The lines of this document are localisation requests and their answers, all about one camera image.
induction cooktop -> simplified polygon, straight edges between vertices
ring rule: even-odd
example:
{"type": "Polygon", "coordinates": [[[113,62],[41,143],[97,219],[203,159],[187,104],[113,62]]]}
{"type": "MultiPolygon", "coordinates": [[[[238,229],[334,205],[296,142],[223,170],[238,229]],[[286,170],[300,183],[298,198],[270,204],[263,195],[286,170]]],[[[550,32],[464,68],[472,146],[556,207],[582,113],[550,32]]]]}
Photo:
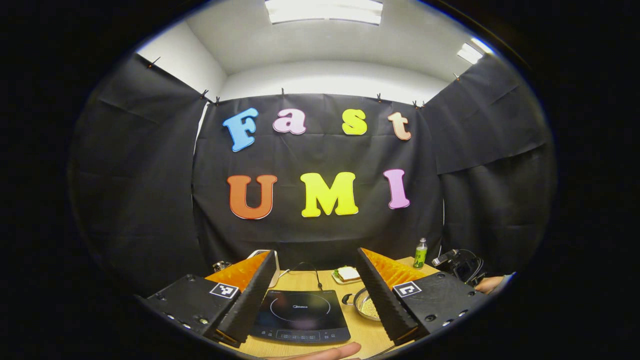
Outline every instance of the induction cooktop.
{"type": "Polygon", "coordinates": [[[288,343],[339,343],[351,338],[333,290],[267,291],[250,334],[288,343]]]}

plate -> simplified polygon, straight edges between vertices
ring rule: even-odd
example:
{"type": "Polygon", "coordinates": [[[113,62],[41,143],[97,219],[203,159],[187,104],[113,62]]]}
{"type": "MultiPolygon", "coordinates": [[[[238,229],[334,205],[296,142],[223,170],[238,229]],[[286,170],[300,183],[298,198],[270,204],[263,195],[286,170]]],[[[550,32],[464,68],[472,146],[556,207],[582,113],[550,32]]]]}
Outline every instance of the plate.
{"type": "Polygon", "coordinates": [[[339,277],[337,277],[335,275],[334,272],[331,272],[331,277],[333,277],[333,280],[335,280],[335,282],[337,282],[340,285],[347,285],[347,284],[353,284],[354,282],[358,282],[358,281],[362,281],[362,279],[358,279],[358,280],[351,280],[351,281],[342,281],[340,280],[339,277]]]}

ceiling light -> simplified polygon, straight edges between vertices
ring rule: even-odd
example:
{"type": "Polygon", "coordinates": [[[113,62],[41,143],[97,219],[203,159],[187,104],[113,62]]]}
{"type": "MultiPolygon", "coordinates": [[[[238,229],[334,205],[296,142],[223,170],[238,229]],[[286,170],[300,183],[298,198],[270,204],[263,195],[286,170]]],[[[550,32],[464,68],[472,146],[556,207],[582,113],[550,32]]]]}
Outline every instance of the ceiling light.
{"type": "Polygon", "coordinates": [[[296,20],[351,20],[380,25],[382,3],[373,0],[267,0],[272,24],[296,20]]]}
{"type": "Polygon", "coordinates": [[[491,50],[484,42],[476,38],[472,38],[471,41],[473,41],[475,45],[478,45],[486,54],[493,54],[493,50],[491,50]]]}
{"type": "Polygon", "coordinates": [[[458,56],[472,64],[477,63],[477,61],[482,58],[482,54],[467,43],[462,45],[462,49],[458,51],[458,56]]]}

white ceiling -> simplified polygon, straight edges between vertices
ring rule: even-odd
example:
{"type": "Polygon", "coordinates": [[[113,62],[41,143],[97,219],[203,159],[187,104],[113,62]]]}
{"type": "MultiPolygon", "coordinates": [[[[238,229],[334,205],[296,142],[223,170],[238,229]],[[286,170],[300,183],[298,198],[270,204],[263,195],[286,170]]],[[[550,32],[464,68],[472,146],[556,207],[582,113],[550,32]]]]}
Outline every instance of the white ceiling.
{"type": "Polygon", "coordinates": [[[383,0],[379,26],[340,20],[272,25],[264,0],[226,0],[191,16],[187,24],[232,75],[294,61],[365,61],[452,81],[471,64],[456,53],[472,35],[450,18],[414,0],[383,0]]]}

white device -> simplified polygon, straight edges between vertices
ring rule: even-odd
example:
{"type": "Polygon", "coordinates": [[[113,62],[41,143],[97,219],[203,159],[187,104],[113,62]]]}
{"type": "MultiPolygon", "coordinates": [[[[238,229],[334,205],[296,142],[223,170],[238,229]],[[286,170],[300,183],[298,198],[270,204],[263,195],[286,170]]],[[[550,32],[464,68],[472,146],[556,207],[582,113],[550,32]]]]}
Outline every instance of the white device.
{"type": "MultiPolygon", "coordinates": [[[[271,282],[269,283],[270,288],[276,286],[276,284],[278,283],[278,279],[280,278],[280,264],[278,264],[278,252],[275,250],[272,250],[272,251],[273,251],[273,255],[276,257],[276,272],[273,274],[273,277],[271,278],[271,282]]],[[[257,254],[262,254],[263,252],[269,252],[269,250],[256,250],[252,252],[247,259],[252,258],[257,254]]]]}

